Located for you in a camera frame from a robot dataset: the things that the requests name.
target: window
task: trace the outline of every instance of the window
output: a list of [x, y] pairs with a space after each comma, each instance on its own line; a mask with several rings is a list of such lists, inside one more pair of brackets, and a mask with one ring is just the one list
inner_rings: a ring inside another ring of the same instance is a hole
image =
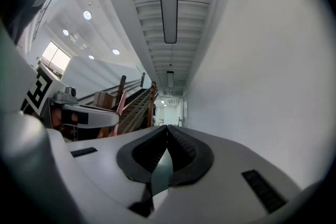
[[53, 42], [49, 43], [40, 59], [40, 62], [48, 67], [48, 69], [50, 69], [59, 78], [62, 76], [69, 61], [70, 57], [67, 56], [61, 49], [59, 49]]

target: black rubber pad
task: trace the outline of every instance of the black rubber pad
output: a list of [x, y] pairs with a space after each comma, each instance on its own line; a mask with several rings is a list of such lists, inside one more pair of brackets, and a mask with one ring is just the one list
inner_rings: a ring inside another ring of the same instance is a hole
[[286, 201], [256, 170], [243, 172], [242, 176], [269, 213], [278, 210], [286, 204]]
[[88, 147], [88, 148], [83, 148], [82, 150], [71, 151], [70, 153], [73, 155], [74, 158], [76, 158], [76, 157], [87, 155], [87, 154], [90, 154], [96, 151], [98, 150], [96, 150], [94, 147]]

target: recessed ceiling light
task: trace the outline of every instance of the recessed ceiling light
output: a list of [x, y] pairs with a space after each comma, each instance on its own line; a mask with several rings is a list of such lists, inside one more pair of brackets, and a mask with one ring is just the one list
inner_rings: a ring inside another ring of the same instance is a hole
[[92, 14], [88, 10], [83, 12], [83, 16], [86, 20], [91, 20], [92, 18]]

